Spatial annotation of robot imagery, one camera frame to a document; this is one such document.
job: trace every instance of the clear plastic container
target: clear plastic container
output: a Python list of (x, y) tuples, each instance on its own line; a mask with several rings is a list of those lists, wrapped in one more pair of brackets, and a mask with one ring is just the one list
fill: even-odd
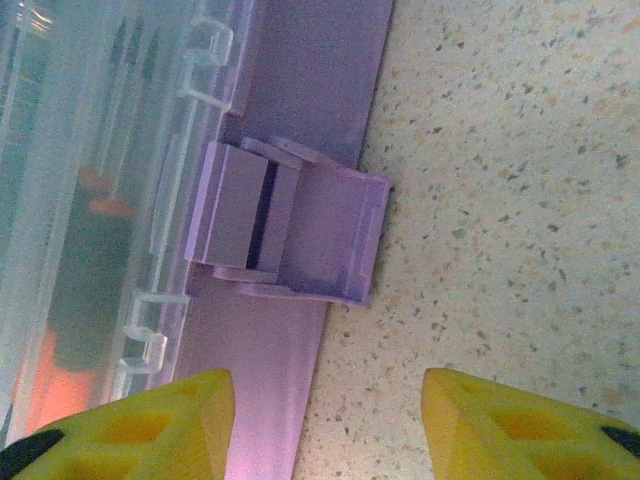
[(171, 379), (188, 305), (178, 246), (230, 109), (239, 10), (0, 3), (3, 443)]

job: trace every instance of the plastic hinge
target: plastic hinge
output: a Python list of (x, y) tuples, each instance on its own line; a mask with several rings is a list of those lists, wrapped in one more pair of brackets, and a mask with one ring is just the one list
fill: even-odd
[(167, 304), (186, 306), (188, 303), (189, 297), (183, 294), (153, 293), (141, 290), (134, 292), (129, 317), (123, 330), (128, 338), (144, 343), (144, 353), (142, 357), (125, 357), (118, 360), (111, 390), (111, 401), (129, 394), (133, 375), (154, 374), (162, 370), (168, 339), (145, 324), (147, 307), (150, 304), (160, 307)]
[(182, 72), (182, 86), (178, 91), (180, 96), (190, 96), (209, 105), (227, 111), (231, 104), (224, 102), (193, 86), (193, 76), (196, 67), (213, 70), (227, 65), (233, 45), (233, 30), (218, 20), (202, 14), (197, 14), (191, 20), (191, 35), (198, 38), (208, 38), (207, 48), (188, 48), (184, 53), (185, 67)]

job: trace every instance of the black strip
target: black strip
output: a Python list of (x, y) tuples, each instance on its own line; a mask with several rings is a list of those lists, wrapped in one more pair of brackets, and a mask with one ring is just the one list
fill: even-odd
[(600, 427), (607, 437), (640, 460), (640, 434), (618, 427)]
[(7, 435), (9, 434), (9, 425), (11, 424), (11, 414), (13, 413), (13, 403), (9, 404), (7, 414), (4, 416), (2, 430), (0, 430), (0, 445), (7, 443)]
[(0, 452), (0, 480), (10, 480), (62, 440), (62, 430), (46, 430), (18, 440)]
[(260, 200), (258, 201), (256, 221), (253, 224), (253, 232), (251, 233), (249, 255), (247, 255), (247, 268), (250, 269), (256, 269), (258, 267), (258, 260), (260, 259), (260, 250), (262, 249), (262, 240), (264, 237), (264, 229), (267, 224), (267, 216), (269, 214), (271, 195), (273, 194), (273, 186), (276, 182), (277, 171), (277, 163), (269, 162), (267, 164), (267, 171), (264, 174), (264, 182), (262, 183), (262, 191), (260, 192)]

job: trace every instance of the granite countertop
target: granite countertop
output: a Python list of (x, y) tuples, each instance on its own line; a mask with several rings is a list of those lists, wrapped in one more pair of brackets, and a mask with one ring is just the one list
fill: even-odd
[(640, 4), (396, 3), (371, 308), (330, 309), (294, 478), (433, 478), (428, 367), (640, 426)]

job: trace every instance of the plastic storage box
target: plastic storage box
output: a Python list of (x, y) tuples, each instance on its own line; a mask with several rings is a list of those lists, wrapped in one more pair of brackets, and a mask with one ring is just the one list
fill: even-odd
[(228, 478), (290, 477), (326, 302), (370, 287), (390, 9), (0, 2), (4, 443), (222, 367)]

